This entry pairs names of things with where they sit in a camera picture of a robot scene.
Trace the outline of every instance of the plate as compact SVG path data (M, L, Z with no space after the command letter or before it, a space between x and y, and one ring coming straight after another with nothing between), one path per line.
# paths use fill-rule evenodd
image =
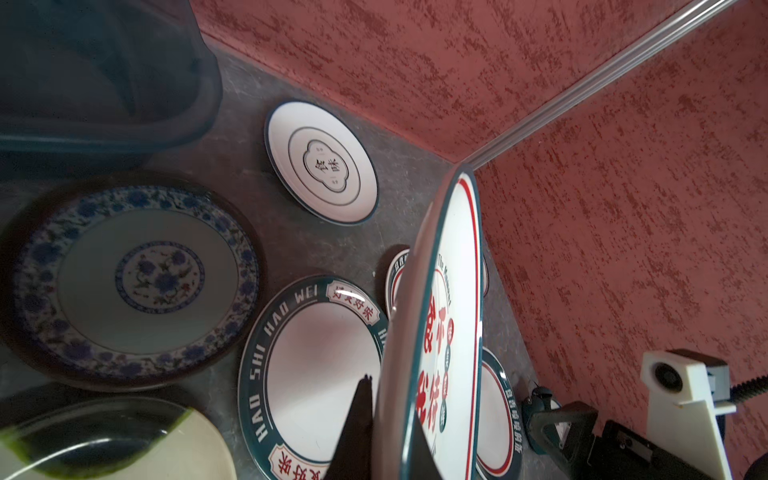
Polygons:
M488 288L491 286L491 278L488 275L488 264L485 262L485 255L482 256L482 295L488 295Z
M414 419L445 480L475 470L482 291L472 170L451 170L403 272L374 417L372 477L408 478Z
M341 120L316 105L289 101L267 118L264 137L278 177L307 210L338 225L373 215L379 203L376 170Z
M86 402L0 431L0 478L236 480L221 434L164 400Z
M481 478L515 480L523 454L520 411L501 363L485 347L480 391L477 471Z
M386 301L386 315L387 318L392 320L395 316L395 299L397 298L397 290L400 288L400 279L402 278L402 268L406 265L408 259L408 252L411 249L406 248L402 252L395 255L392 262L389 264L389 268L386 271L386 287L384 289L384 297Z
M291 283L262 311L240 364L238 409L268 478L322 478L360 379L379 378L387 319L335 276Z
M0 331L86 389L147 389L210 365L253 322L259 252L222 197L155 174L57 190L3 239Z

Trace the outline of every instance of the red textured wall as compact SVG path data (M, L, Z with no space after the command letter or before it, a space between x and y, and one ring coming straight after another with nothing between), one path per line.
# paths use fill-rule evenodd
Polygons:
M192 0L201 29L460 161L687 0Z
M743 0L478 172L543 384L645 430L649 349L768 374L768 1ZM729 417L735 478L768 396Z

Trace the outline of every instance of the dark plastic container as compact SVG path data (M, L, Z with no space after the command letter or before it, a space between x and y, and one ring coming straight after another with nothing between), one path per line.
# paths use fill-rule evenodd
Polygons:
M187 0L0 2L0 45L0 150L158 151L221 103Z

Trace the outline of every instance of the black cable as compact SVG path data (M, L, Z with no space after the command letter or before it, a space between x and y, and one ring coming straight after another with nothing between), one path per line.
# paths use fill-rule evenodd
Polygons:
M768 392L768 375L763 375L732 386L730 388L730 401L741 403L766 392Z

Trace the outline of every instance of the plate with chinese characters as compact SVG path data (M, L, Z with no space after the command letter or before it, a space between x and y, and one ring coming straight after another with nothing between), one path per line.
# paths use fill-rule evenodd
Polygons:
M406 266L406 260L408 259L408 252L411 249L406 248L402 252L395 255L392 262L389 264L389 268L386 272L386 287L384 289L384 298L386 301L386 315L387 318L392 320L396 310L395 299L397 298L397 290L400 288L400 279L402 278L402 269Z
M56 190L2 246L0 333L30 365L86 389L148 389L210 365L250 330L263 281L237 209L159 174Z
M515 480L520 476L523 430L520 410L501 363L482 350L480 419L475 467L481 478Z
M264 137L278 177L307 210L339 225L373 215L379 203L376 170L341 120L316 105L289 101L267 118Z
M409 477L419 424L445 480L475 471L481 238L475 178L457 166L427 211L399 286L374 416L374 479Z
M264 475L325 475L363 376L376 397L387 325L362 289L335 276L297 280L262 310L243 351L237 405Z

